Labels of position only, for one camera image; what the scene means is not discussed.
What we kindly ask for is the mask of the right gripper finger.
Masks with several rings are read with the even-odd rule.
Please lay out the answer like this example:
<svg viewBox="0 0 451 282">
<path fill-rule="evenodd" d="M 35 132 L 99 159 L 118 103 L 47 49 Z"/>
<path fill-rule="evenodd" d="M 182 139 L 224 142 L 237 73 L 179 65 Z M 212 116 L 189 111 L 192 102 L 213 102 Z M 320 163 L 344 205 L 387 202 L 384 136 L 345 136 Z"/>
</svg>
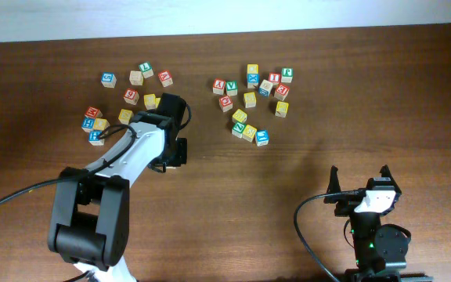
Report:
<svg viewBox="0 0 451 282">
<path fill-rule="evenodd" d="M 386 164 L 381 167 L 380 174 L 381 174 L 381 177 L 379 178 L 380 183 L 388 183 L 388 184 L 393 183 L 391 171 Z"/>
<path fill-rule="evenodd" d="M 330 169 L 330 179 L 327 187 L 327 193 L 340 193 L 341 186 L 338 180 L 338 168 L 336 166 L 332 166 Z"/>
</svg>

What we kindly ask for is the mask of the yellow S wooden block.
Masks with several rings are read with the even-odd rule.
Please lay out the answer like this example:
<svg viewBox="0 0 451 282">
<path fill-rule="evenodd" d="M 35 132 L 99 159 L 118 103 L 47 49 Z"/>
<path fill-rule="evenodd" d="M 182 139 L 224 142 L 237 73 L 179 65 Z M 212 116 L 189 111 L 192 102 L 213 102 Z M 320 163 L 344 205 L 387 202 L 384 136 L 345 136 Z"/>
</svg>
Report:
<svg viewBox="0 0 451 282">
<path fill-rule="evenodd" d="M 126 110 L 126 109 L 121 109 L 119 115 L 118 115 L 118 120 L 120 123 L 124 124 L 124 125 L 128 125 L 131 121 L 131 119 L 133 118 L 134 114 L 132 110 Z"/>
</svg>

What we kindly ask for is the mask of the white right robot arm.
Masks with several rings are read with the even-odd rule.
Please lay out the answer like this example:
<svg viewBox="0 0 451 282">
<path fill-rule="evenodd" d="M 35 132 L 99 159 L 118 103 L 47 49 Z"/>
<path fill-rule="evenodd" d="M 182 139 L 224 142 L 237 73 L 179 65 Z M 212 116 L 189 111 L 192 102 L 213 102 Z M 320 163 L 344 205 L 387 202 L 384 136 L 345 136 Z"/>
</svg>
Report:
<svg viewBox="0 0 451 282">
<path fill-rule="evenodd" d="M 393 211 L 402 191 L 388 166 L 378 177 L 368 179 L 366 186 L 343 191 L 337 176 L 338 168 L 330 169 L 325 204 L 335 204 L 334 215 L 346 217 L 352 228 L 352 246 L 357 267 L 345 271 L 351 282 L 433 281 L 423 273 L 405 274 L 406 255 L 411 232 L 395 224 L 383 224 L 381 218 Z"/>
</svg>

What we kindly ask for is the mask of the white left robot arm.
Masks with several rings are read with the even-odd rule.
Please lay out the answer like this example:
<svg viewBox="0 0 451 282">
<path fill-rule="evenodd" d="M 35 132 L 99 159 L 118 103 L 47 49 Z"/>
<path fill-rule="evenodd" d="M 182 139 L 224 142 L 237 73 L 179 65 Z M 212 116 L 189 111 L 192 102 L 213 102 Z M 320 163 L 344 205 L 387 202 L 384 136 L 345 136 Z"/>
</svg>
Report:
<svg viewBox="0 0 451 282">
<path fill-rule="evenodd" d="M 130 188 L 145 168 L 164 173 L 186 163 L 182 110 L 140 112 L 125 134 L 86 168 L 65 168 L 56 187 L 49 250 L 87 281 L 133 281 L 124 260 Z"/>
</svg>

